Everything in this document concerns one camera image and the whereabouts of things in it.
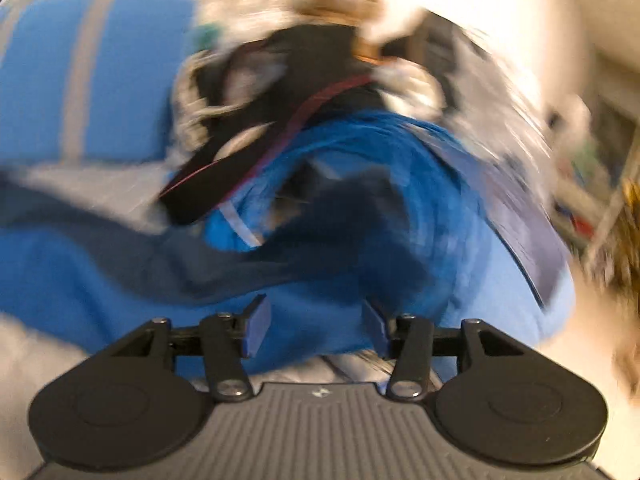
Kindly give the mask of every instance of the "blue cloth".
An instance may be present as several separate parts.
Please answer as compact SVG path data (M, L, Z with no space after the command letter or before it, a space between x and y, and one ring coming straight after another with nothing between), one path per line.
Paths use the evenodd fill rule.
M0 162L59 160L65 107L86 108L81 158L164 157L195 0L113 0L92 25L94 1L35 0L21 14L0 64ZM74 53L89 26L98 27L98 49L84 102L70 103Z
M407 210L409 250L428 275L410 303L389 308L396 312L410 308L439 322L448 308L459 309L475 298L485 272L489 235L478 194L416 139L408 123L420 124L443 142L459 145L434 124L389 112L363 112L298 133L230 201L251 231L264 234L276 192L305 158L330 165L340 176L373 166L387 168ZM248 249L220 211L207 221L206 240L223 250Z
M368 346L362 298L405 304L425 279L407 250L405 222L379 171L336 183L245 253L214 250L180 230L140 234L0 182L0 309L95 352L150 318L197 324L239 312L264 292L271 327L245 362L247 371L262 372ZM198 361L181 364L185 375L202 373Z
M0 161L60 158L66 74L93 0L36 0L0 64Z
M463 319L483 319L532 347L562 329L575 304L574 281L568 265L562 269L545 308L540 308L511 253L493 232L485 265L476 297L459 310L447 310L440 319L441 326L458 328ZM453 358L434 358L432 367L443 381L457 374Z
M505 165L478 160L433 136L420 140L483 198L489 224L527 278L540 307L550 303L569 251L537 199Z

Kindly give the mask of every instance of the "metal screw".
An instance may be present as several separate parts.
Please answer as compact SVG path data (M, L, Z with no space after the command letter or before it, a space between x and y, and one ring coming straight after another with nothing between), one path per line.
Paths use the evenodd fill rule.
M239 379L226 379L218 383L218 392L225 397L239 397L247 393L247 387Z
M422 393L422 386L415 381L398 381L391 385L391 391L396 397L410 399Z

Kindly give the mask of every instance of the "black circular pad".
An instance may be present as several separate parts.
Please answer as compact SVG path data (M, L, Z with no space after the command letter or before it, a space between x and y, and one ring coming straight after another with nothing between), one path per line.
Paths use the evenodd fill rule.
M201 395L155 362L107 358L47 385L29 427L46 458L90 470L144 465L172 452L200 426Z
M436 416L459 447L494 462L547 466L585 458L607 407L580 377L544 358L489 357L445 383Z

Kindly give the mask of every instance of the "logo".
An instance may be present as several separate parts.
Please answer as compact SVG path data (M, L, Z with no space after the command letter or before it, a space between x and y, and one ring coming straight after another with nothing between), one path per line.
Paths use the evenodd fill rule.
M331 390L327 390L324 386L320 386L317 390L312 391L311 395L318 399L324 399L326 396L331 395Z

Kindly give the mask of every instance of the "red stripe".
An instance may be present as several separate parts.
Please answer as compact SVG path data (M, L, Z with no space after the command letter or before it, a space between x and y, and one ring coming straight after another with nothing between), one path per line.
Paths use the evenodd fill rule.
M224 202L225 200L227 200L229 196L235 193L236 190L240 186L242 186L242 184L244 184L247 180L252 178L258 172L258 170L260 170L261 167L266 165L268 162L273 160L279 153L281 153L282 150L286 147L286 145L291 142L292 138L296 135L296 133L300 131L300 129L305 125L305 123L309 120L309 118L314 113L316 113L323 104L333 99L337 95L341 94L342 92L345 92L352 88L356 88L358 86L364 86L369 82L371 82L370 75L368 74L358 75L349 79L345 79L344 81L340 81L332 85L329 85L326 88L319 91L318 93L316 93L315 95L312 95L311 97L309 97L305 102L303 102L300 105L300 107L291 116L289 122L285 126L284 132L278 138L279 142L276 142L274 146L271 147L271 149L267 150L267 152L258 160L258 162L256 162L254 167L252 167L245 174L245 176L238 183L236 183L235 186L233 186L233 188L220 200L220 202ZM176 184L171 186L169 189L164 190L160 194L160 198L162 198L163 196L165 196L167 193L171 192L178 186L181 186L190 178L193 178L194 176L199 174L201 171L208 170L209 168L211 168L213 165L217 163L218 163L218 160L213 160L212 162L210 162L206 166L203 166L199 170L196 170L193 173L188 174L183 179L179 180Z

